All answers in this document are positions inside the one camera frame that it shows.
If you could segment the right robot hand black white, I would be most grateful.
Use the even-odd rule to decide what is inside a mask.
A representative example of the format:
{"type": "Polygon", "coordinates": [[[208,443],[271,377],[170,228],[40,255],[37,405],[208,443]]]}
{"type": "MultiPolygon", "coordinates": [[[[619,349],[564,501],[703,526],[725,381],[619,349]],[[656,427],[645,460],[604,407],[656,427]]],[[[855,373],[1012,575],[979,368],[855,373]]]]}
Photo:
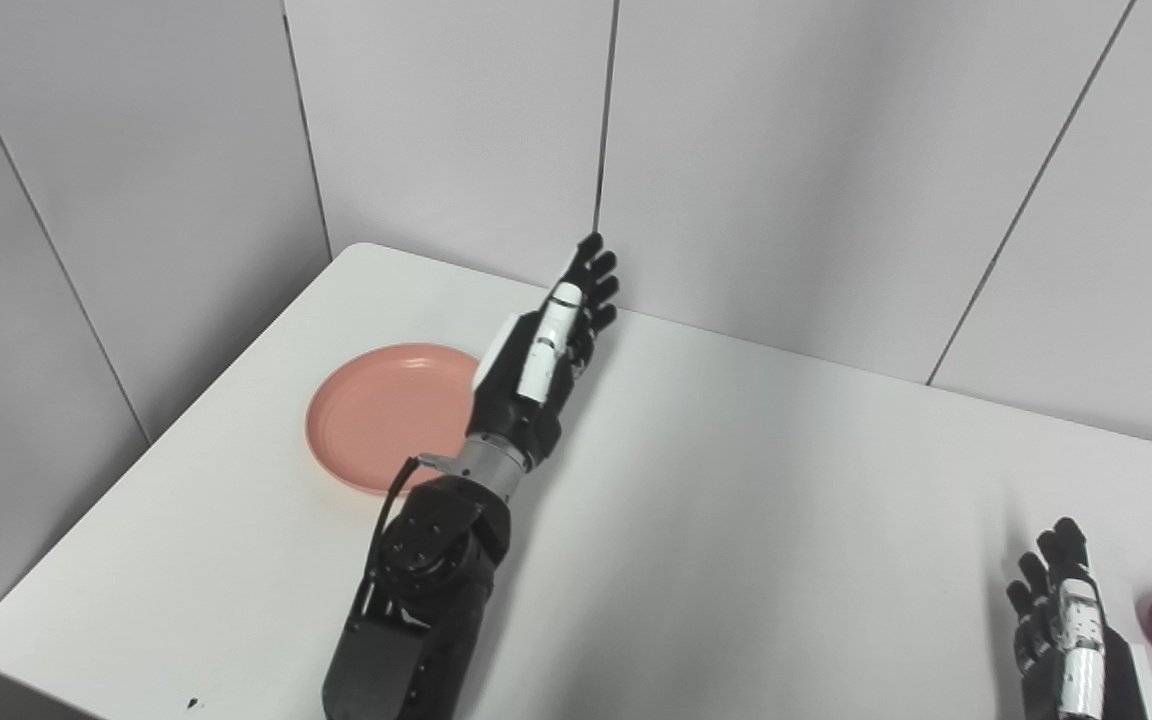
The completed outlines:
{"type": "Polygon", "coordinates": [[[1036,543],[1006,588],[1024,717],[1147,719],[1132,647],[1108,624],[1082,528],[1061,518],[1036,543]]]}

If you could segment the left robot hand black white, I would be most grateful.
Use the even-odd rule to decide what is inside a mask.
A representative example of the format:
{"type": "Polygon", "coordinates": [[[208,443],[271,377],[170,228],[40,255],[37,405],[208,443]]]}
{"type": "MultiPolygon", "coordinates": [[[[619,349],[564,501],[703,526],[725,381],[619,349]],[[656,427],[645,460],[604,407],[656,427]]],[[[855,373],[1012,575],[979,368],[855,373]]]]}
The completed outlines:
{"type": "Polygon", "coordinates": [[[502,441],[531,471],[561,439],[561,414],[617,319],[617,256],[602,234],[577,242],[573,258],[530,313],[506,324],[475,381],[467,434],[502,441]]]}

